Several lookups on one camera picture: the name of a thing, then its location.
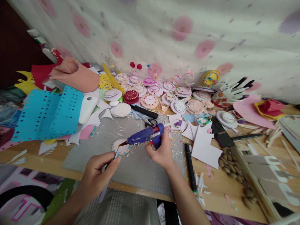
pen holder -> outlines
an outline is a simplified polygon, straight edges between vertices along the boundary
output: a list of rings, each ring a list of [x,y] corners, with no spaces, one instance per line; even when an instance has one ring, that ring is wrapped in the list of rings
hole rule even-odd
[[[218,90],[213,96],[212,96],[212,103],[215,104],[215,106],[219,108],[227,108],[229,106],[232,106],[236,102],[241,102],[243,100],[236,100],[231,97],[229,97],[225,91],[225,86],[222,86],[220,90]]]

black scissors handle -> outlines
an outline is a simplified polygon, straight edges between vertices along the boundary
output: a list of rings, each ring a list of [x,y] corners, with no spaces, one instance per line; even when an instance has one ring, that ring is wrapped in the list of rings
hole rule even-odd
[[[145,123],[145,127],[151,126],[154,127],[154,125],[157,124],[157,121],[155,119],[148,119],[149,123],[151,123],[151,125],[149,123]]]

desk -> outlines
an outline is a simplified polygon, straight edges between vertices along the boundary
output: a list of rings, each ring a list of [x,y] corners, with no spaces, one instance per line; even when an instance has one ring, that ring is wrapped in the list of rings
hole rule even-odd
[[[294,109],[291,105],[288,105],[285,107],[284,112],[286,114],[300,114],[300,111]],[[173,114],[170,109],[168,109],[167,114]],[[253,130],[241,128],[238,127],[238,130],[241,134],[236,134],[233,131],[228,131],[229,135],[231,137],[243,135],[246,133],[249,133]],[[287,170],[289,173],[298,175],[297,170],[291,166],[289,163],[293,164],[292,159],[290,158],[288,152],[286,151],[284,145],[281,142],[281,139],[285,139],[285,137],[280,136],[278,137],[272,147],[269,149],[270,152],[276,156],[277,158],[284,160],[284,166],[287,167]],[[266,136],[258,138],[263,144],[265,144],[264,140],[266,139]],[[240,142],[236,142],[237,145],[244,145],[248,143],[248,140],[242,140]],[[191,140],[185,139],[186,142],[192,144],[193,142]],[[261,155],[267,155],[267,153],[257,144],[254,140],[250,140],[253,144],[253,146],[256,148],[259,154]],[[300,163],[300,156],[299,154],[294,150],[294,148],[291,146],[291,144],[286,140],[288,147],[291,149],[293,156],[295,159]],[[219,148],[220,146],[216,142],[216,140],[212,140],[211,143],[213,146]],[[27,162],[24,164],[21,164],[20,166],[42,171],[45,173],[51,173],[55,175],[59,175],[66,178],[71,178],[75,180],[81,180],[82,173],[64,169],[61,167],[64,159],[68,155],[69,151],[72,149],[72,146],[66,146],[65,141],[58,144],[58,146],[55,148],[55,151],[52,152],[50,155],[46,155],[44,157],[38,156],[38,151],[40,147],[39,141],[29,141],[29,142],[23,142],[19,145],[13,146],[7,150],[4,150],[0,152],[0,162],[1,163],[7,163],[9,162],[14,156],[16,156],[21,151],[28,149],[27,154],[25,155],[27,157]],[[242,196],[243,196],[243,186],[238,181],[230,178],[223,170],[219,169],[216,170],[212,168],[212,174],[213,179],[208,178],[207,176],[207,169],[206,164],[197,161],[194,158],[192,158],[194,170],[197,173],[204,173],[204,184],[208,186],[208,188],[205,188],[205,191],[212,192],[210,195],[203,194],[204,201],[205,201],[205,207],[204,209],[210,210],[213,212],[223,213],[227,215],[233,215],[236,217],[254,220],[257,222],[267,223],[267,219],[264,216],[260,206],[258,204],[255,204],[252,210],[249,210],[246,208],[242,202]],[[288,182],[288,185],[293,190],[294,193],[300,194],[300,179],[294,178],[290,179]],[[117,183],[117,182],[110,182],[109,184],[110,188],[119,189],[131,193],[137,193],[141,195],[145,195],[152,198],[158,198],[162,200],[167,201],[174,201],[174,199],[170,198],[169,196],[165,196],[162,194],[153,193],[150,191],[146,191],[143,189],[138,189],[129,185]],[[230,200],[234,201],[234,206],[238,209],[238,211],[234,210],[233,208],[230,209],[227,206],[227,202],[225,199],[225,194],[227,194],[230,198]],[[300,211],[299,207],[293,207],[291,206],[291,209],[294,212]]]

glue gun nozzle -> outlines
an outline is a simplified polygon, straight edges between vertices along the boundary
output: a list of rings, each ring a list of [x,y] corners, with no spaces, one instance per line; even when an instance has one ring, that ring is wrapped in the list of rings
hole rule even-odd
[[[128,145],[128,141],[123,142],[122,144],[119,144],[119,146],[124,146],[124,145]]]

gray cutting mat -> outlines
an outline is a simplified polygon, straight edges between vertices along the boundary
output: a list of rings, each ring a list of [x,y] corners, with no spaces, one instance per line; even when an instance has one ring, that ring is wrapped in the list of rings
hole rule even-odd
[[[83,173],[91,156],[112,151],[112,145],[116,140],[121,138],[127,139],[132,134],[145,128],[145,122],[135,119],[134,114],[130,115],[129,118],[113,117],[113,120],[111,120],[106,117],[100,119],[100,121],[101,124],[99,127],[96,127],[94,137],[91,137],[89,140],[82,140],[79,146],[75,145],[72,148],[62,164],[64,168]],[[168,122],[167,117],[162,115],[159,115],[157,121],[159,123]],[[178,164],[182,175],[186,177],[182,136],[180,133],[173,132],[172,138],[174,139],[172,141],[173,159]],[[130,147],[129,152],[122,156],[112,181],[172,196],[173,192],[165,171],[160,165],[150,159],[145,151],[145,145],[143,143]]]

